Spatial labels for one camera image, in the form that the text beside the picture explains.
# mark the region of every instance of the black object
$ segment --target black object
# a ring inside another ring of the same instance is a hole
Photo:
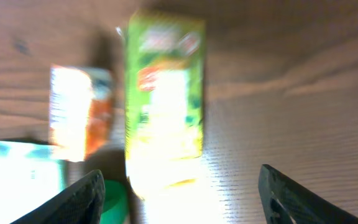
[[[98,224],[104,194],[103,175],[94,170],[12,224]]]
[[[358,218],[327,202],[270,165],[262,165],[259,194],[268,224],[351,224]]]

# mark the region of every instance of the green package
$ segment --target green package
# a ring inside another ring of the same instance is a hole
[[[139,170],[133,167],[201,156],[204,40],[202,20],[153,11],[131,17],[125,74],[131,181]]]

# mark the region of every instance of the seasoning packet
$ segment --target seasoning packet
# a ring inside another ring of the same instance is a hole
[[[52,65],[49,141],[53,157],[83,161],[109,139],[112,78],[107,70]]]
[[[127,178],[145,198],[197,178],[205,26],[199,19],[139,11],[125,35]]]

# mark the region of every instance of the wood grain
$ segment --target wood grain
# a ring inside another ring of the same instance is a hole
[[[358,0],[0,1],[0,139],[47,138],[51,63],[109,68],[112,141],[84,166],[116,178],[106,159],[124,147],[116,27],[140,7],[208,21],[203,164],[215,221],[265,223],[261,164],[358,216]],[[131,202],[134,223],[161,223],[152,214],[170,207]]]

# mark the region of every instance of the green round object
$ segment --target green round object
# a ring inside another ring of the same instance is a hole
[[[128,216],[125,187],[119,182],[104,180],[106,194],[100,224],[123,224]]]

